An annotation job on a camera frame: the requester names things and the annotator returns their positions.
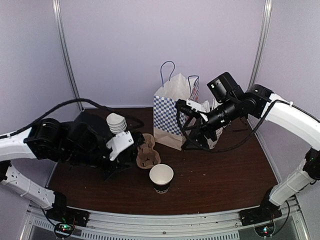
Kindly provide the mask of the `stack of paper cups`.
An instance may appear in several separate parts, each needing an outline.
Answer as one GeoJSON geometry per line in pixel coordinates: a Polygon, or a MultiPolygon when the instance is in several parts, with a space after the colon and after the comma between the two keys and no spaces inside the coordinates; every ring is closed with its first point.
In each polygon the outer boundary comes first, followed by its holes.
{"type": "Polygon", "coordinates": [[[127,129],[127,122],[125,117],[111,113],[106,117],[106,122],[109,126],[110,131],[113,134],[119,134],[127,129]]]}

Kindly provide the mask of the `black and white paper cup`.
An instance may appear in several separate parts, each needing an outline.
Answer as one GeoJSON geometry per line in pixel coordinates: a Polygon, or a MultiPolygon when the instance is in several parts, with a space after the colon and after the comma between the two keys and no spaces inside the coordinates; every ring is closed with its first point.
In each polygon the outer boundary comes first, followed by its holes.
{"type": "Polygon", "coordinates": [[[153,189],[158,194],[165,194],[169,190],[173,178],[174,170],[167,164],[157,164],[149,172],[153,189]]]}

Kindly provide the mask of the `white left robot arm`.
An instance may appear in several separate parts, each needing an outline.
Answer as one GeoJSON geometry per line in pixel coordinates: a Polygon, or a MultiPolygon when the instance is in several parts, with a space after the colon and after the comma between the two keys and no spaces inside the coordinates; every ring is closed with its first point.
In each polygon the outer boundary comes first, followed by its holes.
{"type": "Polygon", "coordinates": [[[138,147],[144,142],[139,131],[112,134],[102,117],[87,112],[68,122],[41,119],[0,138],[0,183],[41,208],[51,210],[61,222],[67,222],[72,218],[67,197],[39,186],[22,175],[11,161],[48,159],[71,166],[89,166],[101,169],[108,179],[135,162],[138,147]]]}

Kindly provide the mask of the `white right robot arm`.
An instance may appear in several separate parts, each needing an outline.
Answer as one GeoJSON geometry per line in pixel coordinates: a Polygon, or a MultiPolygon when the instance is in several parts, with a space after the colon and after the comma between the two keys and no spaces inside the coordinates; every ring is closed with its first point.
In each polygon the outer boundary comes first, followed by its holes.
{"type": "Polygon", "coordinates": [[[195,147],[210,151],[206,139],[217,137],[216,131],[232,121],[252,116],[258,121],[253,133],[264,125],[273,126],[274,143],[286,150],[285,144],[291,135],[292,140],[309,146],[305,156],[288,176],[271,188],[256,210],[259,220],[268,220],[286,200],[314,184],[320,179],[320,120],[293,102],[260,84],[254,84],[246,91],[234,80],[229,72],[224,72],[211,80],[207,87],[218,106],[210,111],[192,100],[177,100],[175,104],[177,124],[186,140],[195,147]]]}

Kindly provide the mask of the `white cup holding straws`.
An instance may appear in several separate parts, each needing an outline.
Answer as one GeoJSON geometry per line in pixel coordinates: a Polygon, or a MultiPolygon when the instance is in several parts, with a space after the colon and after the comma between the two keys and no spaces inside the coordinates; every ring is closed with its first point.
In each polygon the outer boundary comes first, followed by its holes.
{"type": "Polygon", "coordinates": [[[207,139],[207,144],[210,150],[215,148],[222,133],[223,133],[223,128],[221,127],[215,131],[215,135],[216,135],[215,140],[212,140],[211,138],[207,139]]]}

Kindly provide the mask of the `brown cardboard cup carrier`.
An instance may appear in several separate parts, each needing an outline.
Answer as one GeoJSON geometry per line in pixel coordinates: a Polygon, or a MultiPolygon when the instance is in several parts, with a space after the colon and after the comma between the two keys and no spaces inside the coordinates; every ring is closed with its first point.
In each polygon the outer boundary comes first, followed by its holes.
{"type": "Polygon", "coordinates": [[[139,146],[136,164],[140,169],[151,169],[153,166],[161,163],[159,153],[154,149],[156,142],[153,135],[143,133],[144,143],[139,146]]]}

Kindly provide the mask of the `blue checkered paper bag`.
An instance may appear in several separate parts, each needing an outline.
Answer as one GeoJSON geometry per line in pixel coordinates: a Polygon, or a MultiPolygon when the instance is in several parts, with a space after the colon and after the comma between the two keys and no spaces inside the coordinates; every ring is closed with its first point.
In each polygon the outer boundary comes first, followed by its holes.
{"type": "Polygon", "coordinates": [[[176,103],[178,100],[199,101],[198,75],[173,76],[176,65],[165,61],[160,67],[161,87],[153,94],[153,137],[156,143],[181,150],[184,136],[177,123],[176,103]],[[168,80],[164,79],[163,67],[172,64],[168,80]]]}

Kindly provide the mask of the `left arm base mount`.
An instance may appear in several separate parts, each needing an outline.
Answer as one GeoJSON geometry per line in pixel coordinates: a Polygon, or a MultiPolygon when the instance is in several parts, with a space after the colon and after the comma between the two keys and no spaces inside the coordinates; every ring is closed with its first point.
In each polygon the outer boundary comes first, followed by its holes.
{"type": "Polygon", "coordinates": [[[90,216],[88,211],[67,207],[67,197],[61,192],[54,191],[53,195],[51,208],[46,211],[49,219],[79,227],[87,226],[90,216]]]}

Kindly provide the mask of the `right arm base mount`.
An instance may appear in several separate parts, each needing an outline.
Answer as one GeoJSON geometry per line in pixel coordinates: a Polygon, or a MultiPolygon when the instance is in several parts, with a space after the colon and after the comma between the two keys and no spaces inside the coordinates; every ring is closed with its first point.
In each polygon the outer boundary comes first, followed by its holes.
{"type": "Polygon", "coordinates": [[[264,199],[258,207],[244,209],[239,212],[242,226],[272,221],[282,215],[280,207],[266,199],[264,199]]]}

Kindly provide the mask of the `right aluminium corner post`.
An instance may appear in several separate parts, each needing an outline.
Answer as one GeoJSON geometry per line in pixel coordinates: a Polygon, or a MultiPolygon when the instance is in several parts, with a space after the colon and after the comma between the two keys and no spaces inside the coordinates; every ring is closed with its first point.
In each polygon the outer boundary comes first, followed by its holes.
{"type": "Polygon", "coordinates": [[[272,18],[272,10],[273,10],[273,1],[265,0],[257,49],[256,49],[255,58],[253,61],[253,67],[251,70],[247,89],[252,87],[257,81],[257,77],[258,77],[262,59],[263,59],[264,48],[265,48],[268,34],[269,34],[270,23],[272,18]]]}

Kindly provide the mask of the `aluminium corner post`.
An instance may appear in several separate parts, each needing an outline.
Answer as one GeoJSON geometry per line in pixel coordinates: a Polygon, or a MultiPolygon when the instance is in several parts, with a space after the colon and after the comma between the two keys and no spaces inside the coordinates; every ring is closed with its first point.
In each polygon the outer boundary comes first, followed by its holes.
{"type": "Polygon", "coordinates": [[[257,77],[258,77],[262,59],[263,59],[264,48],[265,48],[268,34],[269,34],[270,23],[272,18],[272,10],[273,10],[273,1],[265,0],[257,49],[256,49],[255,58],[253,61],[253,67],[251,70],[247,89],[252,87],[257,81],[257,77]]]}
{"type": "Polygon", "coordinates": [[[64,30],[64,24],[63,24],[62,12],[61,12],[61,1],[52,0],[52,7],[53,7],[53,14],[54,14],[56,25],[57,25],[58,36],[59,36],[59,41],[60,41],[60,46],[61,46],[62,56],[63,56],[63,62],[64,62],[66,73],[67,73],[67,79],[70,83],[73,97],[75,99],[79,99],[80,94],[75,81],[74,72],[72,69],[71,59],[70,59],[68,46],[67,46],[65,30],[64,30]]]}

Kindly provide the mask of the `left aluminium corner post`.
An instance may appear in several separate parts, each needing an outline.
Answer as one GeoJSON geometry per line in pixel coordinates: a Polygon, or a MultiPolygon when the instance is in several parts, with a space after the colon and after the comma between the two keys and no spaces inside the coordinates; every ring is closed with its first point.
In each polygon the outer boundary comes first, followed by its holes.
{"type": "Polygon", "coordinates": [[[52,7],[53,7],[53,14],[54,14],[56,25],[57,25],[58,36],[59,36],[59,41],[60,41],[60,46],[61,46],[62,56],[63,56],[63,62],[64,62],[66,73],[67,73],[67,79],[70,83],[73,97],[75,99],[79,99],[80,94],[75,81],[74,72],[72,69],[71,59],[70,59],[68,46],[67,46],[65,30],[64,30],[64,24],[63,24],[62,12],[61,12],[61,1],[52,0],[52,7]]]}

